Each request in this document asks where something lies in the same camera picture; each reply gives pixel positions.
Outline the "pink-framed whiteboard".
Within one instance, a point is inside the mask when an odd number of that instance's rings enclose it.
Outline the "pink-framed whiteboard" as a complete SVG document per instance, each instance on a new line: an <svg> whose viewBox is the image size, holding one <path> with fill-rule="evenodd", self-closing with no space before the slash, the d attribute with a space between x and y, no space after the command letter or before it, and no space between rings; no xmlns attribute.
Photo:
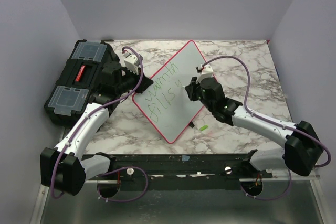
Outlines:
<svg viewBox="0 0 336 224"><path fill-rule="evenodd" d="M188 41L151 77L154 83L142 94L134 94L133 103L164 140L173 144L202 109L200 102L189 100L184 88L205 63L195 41Z"/></svg>

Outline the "green marker cap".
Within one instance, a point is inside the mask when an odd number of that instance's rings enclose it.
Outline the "green marker cap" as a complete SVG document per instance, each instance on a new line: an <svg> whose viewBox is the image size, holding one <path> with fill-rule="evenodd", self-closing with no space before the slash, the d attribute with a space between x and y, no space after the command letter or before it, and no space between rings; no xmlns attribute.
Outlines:
<svg viewBox="0 0 336 224"><path fill-rule="evenodd" d="M200 127L199 130L200 130L200 131L203 131L203 130L205 130L205 129L207 129L207 128L208 128L208 126L207 126L207 125L204 125L204 126Z"/></svg>

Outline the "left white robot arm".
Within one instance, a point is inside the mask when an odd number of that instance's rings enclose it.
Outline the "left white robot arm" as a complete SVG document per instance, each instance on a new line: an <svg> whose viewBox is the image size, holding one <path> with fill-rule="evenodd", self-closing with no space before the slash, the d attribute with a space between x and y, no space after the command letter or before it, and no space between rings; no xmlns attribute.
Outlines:
<svg viewBox="0 0 336 224"><path fill-rule="evenodd" d="M101 175L112 179L116 175L115 158L98 153L82 160L84 150L95 132L109 118L114 108L132 93L141 93L142 82L146 80L140 59L122 67L118 61L106 63L69 59L56 83L46 110L56 109L60 97L76 92L73 104L63 102L69 108L70 119L80 112L69 134L54 148L45 148L40 155L41 184L50 188L50 194L57 198L55 190L76 195L85 181Z"/></svg>

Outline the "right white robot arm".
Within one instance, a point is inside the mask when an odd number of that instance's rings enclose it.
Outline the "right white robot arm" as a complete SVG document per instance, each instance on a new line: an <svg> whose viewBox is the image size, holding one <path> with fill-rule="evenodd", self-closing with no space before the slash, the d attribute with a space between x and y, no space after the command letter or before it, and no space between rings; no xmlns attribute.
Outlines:
<svg viewBox="0 0 336 224"><path fill-rule="evenodd" d="M241 102L226 97L222 85L215 78L205 78L200 83L196 80L193 77L185 87L191 101L201 102L221 123L250 130L278 144L278 148L272 150L252 152L249 160L241 165L246 177L255 177L266 169L289 169L300 176L310 175L322 154L310 123L283 122L249 112Z"/></svg>

